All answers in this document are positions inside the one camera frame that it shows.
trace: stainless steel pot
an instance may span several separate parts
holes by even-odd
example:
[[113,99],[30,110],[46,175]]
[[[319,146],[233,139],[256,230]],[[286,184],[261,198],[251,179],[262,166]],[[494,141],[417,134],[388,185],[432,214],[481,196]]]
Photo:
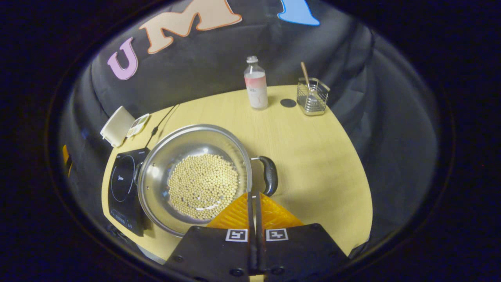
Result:
[[[252,189],[251,160],[242,143],[228,130],[211,124],[182,127],[164,137],[139,164],[134,180],[139,201],[148,218],[164,230],[182,237],[192,225],[205,225],[210,220],[198,220],[175,210],[169,199],[169,177],[175,166],[187,156],[220,155],[231,162],[238,172],[238,187],[233,199]],[[277,169],[272,160],[259,159],[265,166],[264,194],[271,196],[278,185]]]

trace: induction cooktop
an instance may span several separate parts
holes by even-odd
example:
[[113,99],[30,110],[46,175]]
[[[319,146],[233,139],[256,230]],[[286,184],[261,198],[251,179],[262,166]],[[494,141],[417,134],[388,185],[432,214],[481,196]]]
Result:
[[113,163],[108,187],[111,216],[138,236],[143,236],[145,214],[139,203],[134,174],[149,152],[149,149],[143,148],[119,153]]

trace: black round coaster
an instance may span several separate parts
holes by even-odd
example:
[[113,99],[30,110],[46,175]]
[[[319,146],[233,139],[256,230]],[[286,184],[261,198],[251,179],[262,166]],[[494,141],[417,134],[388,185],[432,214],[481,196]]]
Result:
[[287,108],[292,108],[296,105],[296,101],[292,100],[292,99],[282,99],[280,101],[280,104],[284,107],[287,107]]

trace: bottle cap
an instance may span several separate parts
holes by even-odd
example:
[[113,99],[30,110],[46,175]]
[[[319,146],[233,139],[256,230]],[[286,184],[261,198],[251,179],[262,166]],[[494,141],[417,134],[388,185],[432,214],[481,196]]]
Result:
[[257,63],[257,62],[258,62],[258,58],[256,56],[247,57],[247,63],[251,64],[251,63]]

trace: foam letter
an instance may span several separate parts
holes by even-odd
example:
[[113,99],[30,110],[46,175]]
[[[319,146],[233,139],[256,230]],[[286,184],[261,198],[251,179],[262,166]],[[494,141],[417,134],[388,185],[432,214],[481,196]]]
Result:
[[195,16],[200,23],[197,30],[206,31],[233,25],[242,21],[234,14],[226,0],[193,0],[182,13],[164,12],[145,22],[139,29],[145,29],[150,41],[149,54],[154,54],[172,44],[172,36],[166,37],[163,30],[179,36],[188,36]]
[[117,56],[118,52],[113,53],[111,57],[108,59],[108,65],[110,65],[111,70],[115,74],[118,79],[121,80],[127,80],[131,78],[137,71],[137,57],[136,53],[134,53],[134,49],[132,48],[132,45],[130,44],[132,41],[132,37],[127,39],[121,46],[120,50],[123,50],[125,53],[125,57],[127,57],[127,60],[129,60],[129,66],[124,69],[120,66],[120,63],[118,63]]
[[306,0],[282,0],[282,6],[284,11],[278,14],[282,21],[308,26],[320,25],[320,22],[313,17]]

